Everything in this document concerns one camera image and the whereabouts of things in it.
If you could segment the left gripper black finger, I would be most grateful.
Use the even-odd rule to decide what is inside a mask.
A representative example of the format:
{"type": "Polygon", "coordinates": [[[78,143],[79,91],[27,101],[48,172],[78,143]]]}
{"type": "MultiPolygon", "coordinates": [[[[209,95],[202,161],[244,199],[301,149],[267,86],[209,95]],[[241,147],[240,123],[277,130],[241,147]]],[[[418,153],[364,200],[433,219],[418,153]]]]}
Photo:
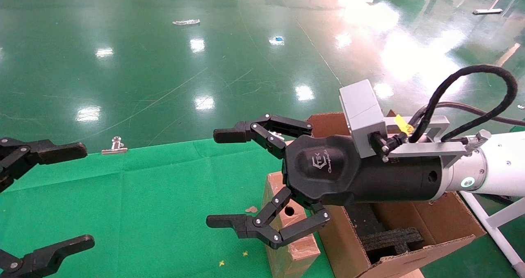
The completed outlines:
{"type": "Polygon", "coordinates": [[[25,142],[4,137],[0,140],[0,192],[36,165],[50,165],[82,159],[87,149],[81,142],[55,145],[48,139],[25,142]]]}
{"type": "Polygon", "coordinates": [[[66,257],[94,247],[92,235],[81,235],[34,250],[23,258],[0,250],[2,278],[44,278],[55,274],[66,257]]]}

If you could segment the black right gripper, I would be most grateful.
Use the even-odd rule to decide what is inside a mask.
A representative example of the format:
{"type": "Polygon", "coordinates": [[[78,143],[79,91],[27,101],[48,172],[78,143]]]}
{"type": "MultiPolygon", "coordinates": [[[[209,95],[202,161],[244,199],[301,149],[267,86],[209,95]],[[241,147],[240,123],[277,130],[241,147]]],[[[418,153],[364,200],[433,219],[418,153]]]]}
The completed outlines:
{"type": "Polygon", "coordinates": [[[233,128],[215,129],[218,144],[254,141],[277,159],[283,159],[283,187],[257,216],[210,215],[210,228],[231,228],[239,239],[259,239],[276,250],[325,226],[331,219],[323,205],[431,200],[441,184],[439,157],[361,158],[351,136],[313,138],[313,125],[266,114],[239,121],[233,128]],[[287,146],[275,133],[297,138],[287,146]],[[291,200],[305,204],[310,217],[275,230],[271,223],[291,200]]]}

